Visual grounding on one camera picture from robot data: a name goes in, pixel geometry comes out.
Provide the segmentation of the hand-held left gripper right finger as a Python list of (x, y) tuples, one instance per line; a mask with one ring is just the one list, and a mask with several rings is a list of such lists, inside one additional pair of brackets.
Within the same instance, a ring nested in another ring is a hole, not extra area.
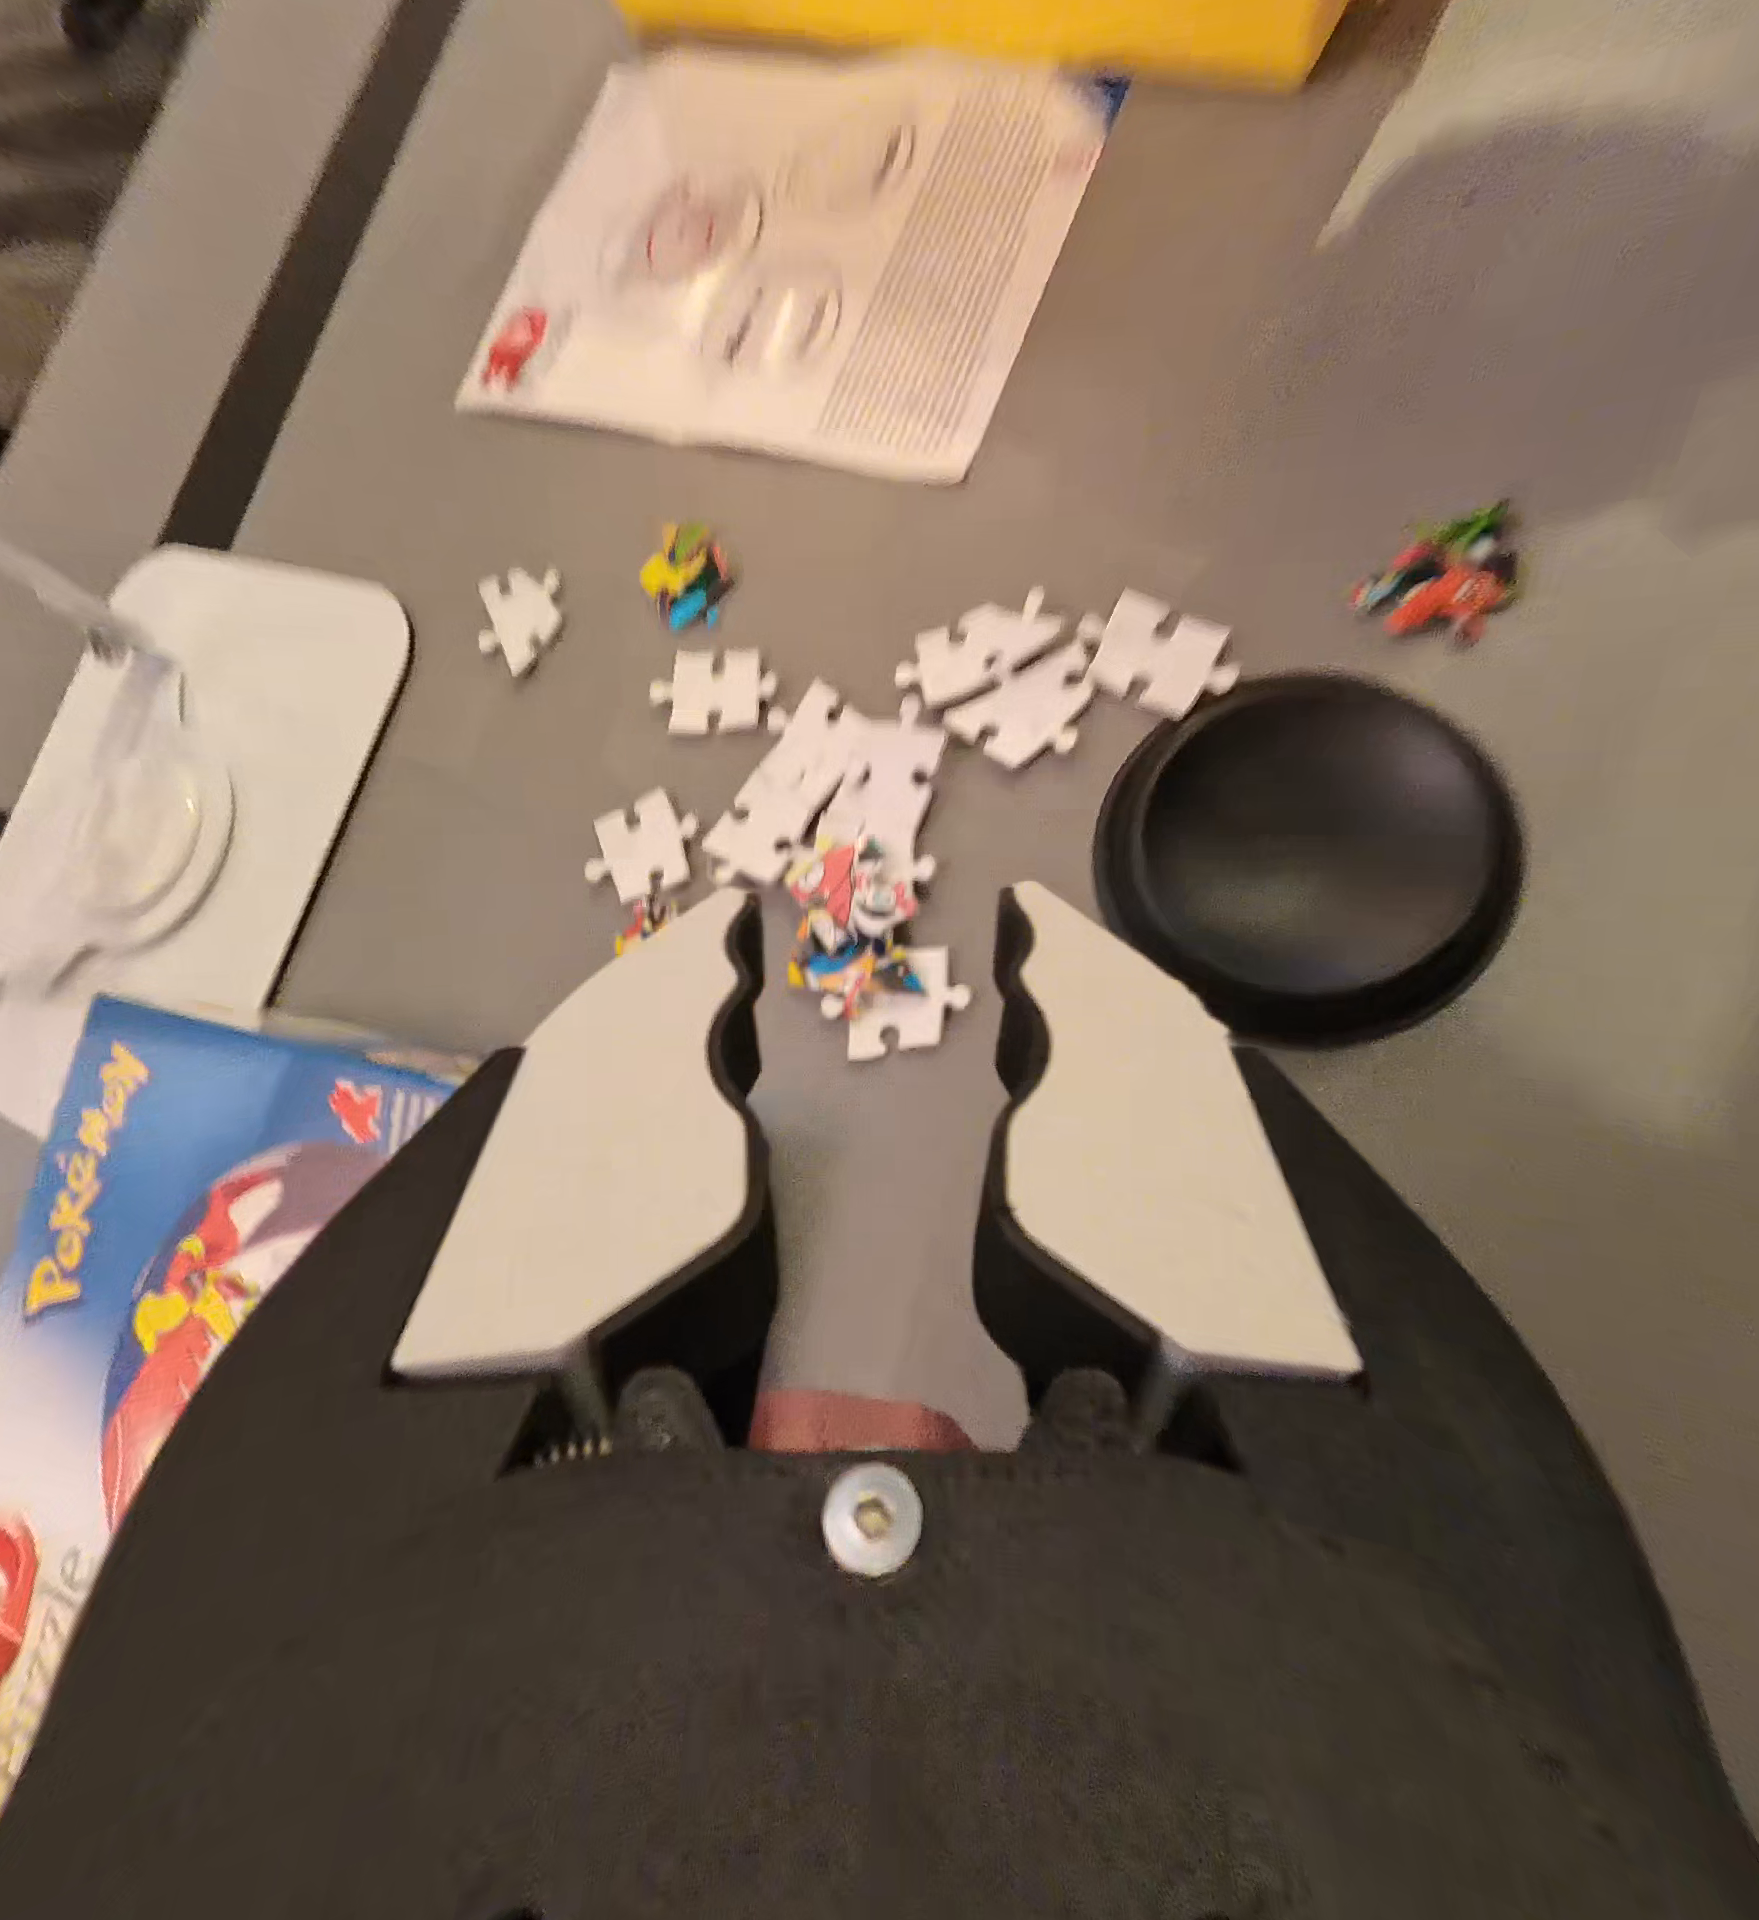
[(1027, 1400), (1124, 1451), (1227, 1454), (1216, 1380), (1367, 1366), (1227, 1030), (1037, 880), (997, 897), (1003, 1004), (970, 1294)]

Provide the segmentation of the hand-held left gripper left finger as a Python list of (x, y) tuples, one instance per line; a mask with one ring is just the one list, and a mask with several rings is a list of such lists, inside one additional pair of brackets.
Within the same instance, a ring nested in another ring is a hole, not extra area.
[(575, 1430), (602, 1431), (633, 1374), (674, 1369), (747, 1441), (780, 1297), (752, 1111), (763, 987), (760, 900), (726, 886), (539, 1021), (396, 1334), (396, 1380), (553, 1383)]

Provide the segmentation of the black round ball stand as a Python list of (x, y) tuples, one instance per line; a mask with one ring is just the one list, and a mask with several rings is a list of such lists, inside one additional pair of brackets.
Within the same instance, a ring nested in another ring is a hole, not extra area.
[(1294, 671), (1163, 724), (1090, 839), (1107, 930), (1236, 1040), (1337, 1053), (1440, 1016), (1525, 890), (1507, 777), (1437, 707)]

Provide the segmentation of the yellow plastic bin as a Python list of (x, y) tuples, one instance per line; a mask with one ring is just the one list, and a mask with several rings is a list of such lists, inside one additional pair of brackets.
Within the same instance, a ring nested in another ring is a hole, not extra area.
[(1294, 94), (1348, 4), (613, 4), (644, 39), (950, 51)]

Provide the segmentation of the colourful joined puzzle pieces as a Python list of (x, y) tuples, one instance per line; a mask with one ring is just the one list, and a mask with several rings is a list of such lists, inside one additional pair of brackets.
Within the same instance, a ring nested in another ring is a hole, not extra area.
[(809, 847), (786, 890), (797, 903), (787, 984), (814, 994), (826, 1021), (853, 1021), (879, 991), (926, 991), (904, 949), (920, 896), (877, 840)]

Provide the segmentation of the blue puzzle box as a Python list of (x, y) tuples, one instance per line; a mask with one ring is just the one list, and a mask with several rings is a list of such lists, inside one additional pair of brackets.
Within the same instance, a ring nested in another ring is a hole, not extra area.
[(0, 1813), (213, 1364), (473, 1061), (98, 997), (0, 1273)]

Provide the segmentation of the small puzzle piece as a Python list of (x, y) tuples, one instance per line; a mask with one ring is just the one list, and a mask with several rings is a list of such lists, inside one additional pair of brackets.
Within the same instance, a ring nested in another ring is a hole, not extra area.
[(515, 681), (527, 679), (563, 633), (563, 576), (512, 567), (476, 580), (483, 630), (476, 653), (503, 664)]

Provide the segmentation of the red green puzzle piece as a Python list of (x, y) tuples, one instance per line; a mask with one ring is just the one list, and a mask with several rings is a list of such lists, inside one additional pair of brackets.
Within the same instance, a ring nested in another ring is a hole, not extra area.
[(1475, 647), (1491, 617), (1520, 597), (1513, 501), (1425, 526), (1385, 570), (1348, 591), (1348, 610), (1387, 637), (1443, 633)]

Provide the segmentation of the person's left hand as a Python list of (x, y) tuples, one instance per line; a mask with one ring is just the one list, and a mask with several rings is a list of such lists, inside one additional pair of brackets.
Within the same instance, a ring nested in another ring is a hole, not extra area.
[(973, 1437), (921, 1403), (837, 1389), (763, 1389), (747, 1447), (764, 1454), (961, 1454)]

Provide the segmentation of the white instruction leaflet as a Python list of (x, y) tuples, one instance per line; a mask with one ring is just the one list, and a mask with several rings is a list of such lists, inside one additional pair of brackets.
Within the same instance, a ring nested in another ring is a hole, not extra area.
[(961, 483), (1127, 90), (936, 51), (616, 61), (455, 403)]

